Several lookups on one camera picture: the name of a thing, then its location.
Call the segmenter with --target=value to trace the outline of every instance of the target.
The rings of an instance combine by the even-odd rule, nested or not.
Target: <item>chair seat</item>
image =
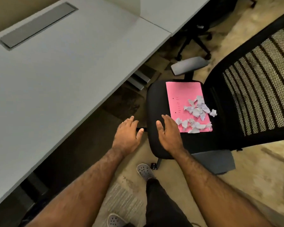
[[[169,115],[169,103],[167,97],[166,82],[186,82],[184,80],[159,80],[154,82],[148,89],[146,104],[147,104],[147,130],[148,140],[153,154],[160,159],[173,159],[173,157],[162,147],[159,141],[158,131],[156,128],[156,121],[160,120],[165,126],[164,120],[161,115]],[[203,96],[207,106],[212,109],[215,103],[210,93],[204,92],[202,88]],[[199,153],[211,150],[223,149],[223,144],[219,134],[219,129],[216,125],[216,118],[210,117],[210,121],[213,125],[212,132],[200,132],[197,134],[181,133],[184,148],[189,153]]]

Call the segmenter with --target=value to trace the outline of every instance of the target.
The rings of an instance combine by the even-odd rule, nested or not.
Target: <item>black pants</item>
[[[192,227],[178,205],[167,195],[157,179],[146,183],[146,225],[144,227]],[[124,227],[134,227],[128,223]]]

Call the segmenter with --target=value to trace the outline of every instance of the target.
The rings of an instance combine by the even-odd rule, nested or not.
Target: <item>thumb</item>
[[[140,141],[141,141],[143,132],[144,132],[144,129],[141,128],[141,129],[138,131],[138,133],[137,133],[136,139],[138,140],[139,143],[140,143]]]
[[[158,130],[159,136],[164,135],[165,133],[164,133],[164,128],[163,128],[162,123],[159,120],[157,120],[156,125],[157,125],[157,130]]]

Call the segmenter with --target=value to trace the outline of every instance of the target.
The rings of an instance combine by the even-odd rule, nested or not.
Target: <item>person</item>
[[[182,169],[207,226],[272,227],[246,198],[198,163],[184,149],[175,121],[168,115],[162,117],[165,129],[160,121],[156,122],[160,143]],[[118,165],[140,143],[143,129],[136,134],[137,124],[138,121],[134,121],[133,116],[122,122],[112,148],[58,194],[27,227],[92,226]],[[146,181],[145,226],[192,226],[178,205],[169,198],[150,167],[140,164],[137,170]],[[133,226],[117,214],[111,214],[107,224],[108,227]]]

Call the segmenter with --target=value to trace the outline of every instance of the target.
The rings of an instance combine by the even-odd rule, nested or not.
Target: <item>forearm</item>
[[[186,150],[173,156],[208,227],[272,226],[246,198],[206,170]]]
[[[55,197],[27,227],[91,226],[122,159],[120,151],[109,150]]]

